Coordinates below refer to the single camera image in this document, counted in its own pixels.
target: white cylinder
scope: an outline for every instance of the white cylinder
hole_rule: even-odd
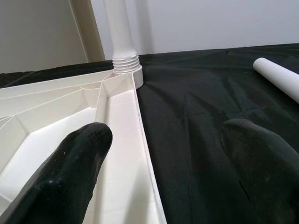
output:
[[[299,103],[299,75],[265,58],[258,58],[253,68]]]
[[[133,46],[125,0],[105,0],[106,14],[113,43],[112,61],[116,73],[140,68],[139,57]]]

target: white wall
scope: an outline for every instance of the white wall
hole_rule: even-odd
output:
[[[68,0],[0,1],[0,73],[86,61]]]
[[[126,0],[139,54],[299,42],[299,0]],[[103,0],[92,0],[106,59]]]

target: white plastic tray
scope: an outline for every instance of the white plastic tray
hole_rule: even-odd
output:
[[[83,223],[166,223],[134,73],[112,70],[0,89],[0,214],[67,134],[95,121],[113,142]]]

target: white plastic part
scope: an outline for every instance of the white plastic part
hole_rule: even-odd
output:
[[[83,223],[166,223],[135,90],[138,72],[1,90],[15,96],[0,98],[0,214],[68,133],[97,121],[110,126],[113,143]]]
[[[139,88],[143,84],[139,56],[133,46],[126,3],[124,0],[104,0],[105,9],[113,44],[113,66],[115,73],[134,72],[139,77]]]
[[[265,58],[258,58],[253,68],[299,103],[299,75]]]

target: white plastic pole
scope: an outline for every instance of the white plastic pole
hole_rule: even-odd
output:
[[[110,28],[116,73],[126,73],[140,68],[139,57],[133,46],[125,0],[104,0]]]
[[[265,58],[258,58],[253,68],[299,103],[299,75]]]

